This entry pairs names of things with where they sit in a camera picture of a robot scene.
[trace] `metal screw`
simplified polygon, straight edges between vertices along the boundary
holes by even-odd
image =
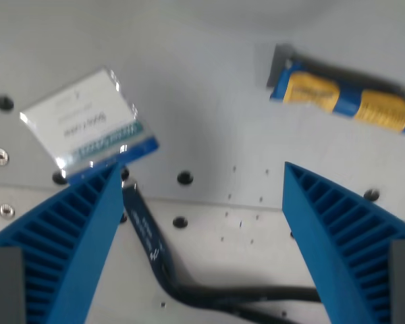
[[[0,166],[7,165],[9,163],[9,154],[2,148],[0,148]]]
[[[4,219],[12,219],[15,216],[15,209],[9,204],[2,204],[0,206],[0,216]]]

